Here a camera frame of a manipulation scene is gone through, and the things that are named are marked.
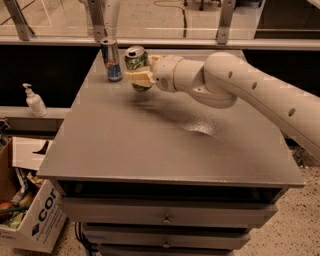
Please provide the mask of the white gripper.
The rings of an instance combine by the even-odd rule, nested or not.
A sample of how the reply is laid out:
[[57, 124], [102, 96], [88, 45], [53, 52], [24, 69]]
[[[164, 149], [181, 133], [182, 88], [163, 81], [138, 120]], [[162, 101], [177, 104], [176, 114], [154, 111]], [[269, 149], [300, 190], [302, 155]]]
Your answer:
[[174, 55], [149, 55], [148, 61], [149, 65], [153, 66], [153, 72], [149, 66], [145, 66], [126, 71], [125, 76], [132, 84], [150, 88], [156, 83], [160, 90], [175, 93], [177, 89], [174, 86], [174, 73], [181, 60], [182, 57]]

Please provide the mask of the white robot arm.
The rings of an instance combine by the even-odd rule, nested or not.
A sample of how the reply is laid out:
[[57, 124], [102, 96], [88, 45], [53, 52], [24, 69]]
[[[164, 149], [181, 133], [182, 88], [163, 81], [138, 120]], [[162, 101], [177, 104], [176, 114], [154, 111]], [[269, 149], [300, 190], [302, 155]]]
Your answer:
[[149, 64], [128, 70], [141, 87], [184, 92], [209, 107], [225, 109], [242, 99], [320, 159], [320, 98], [254, 68], [246, 60], [216, 51], [206, 60], [152, 55]]

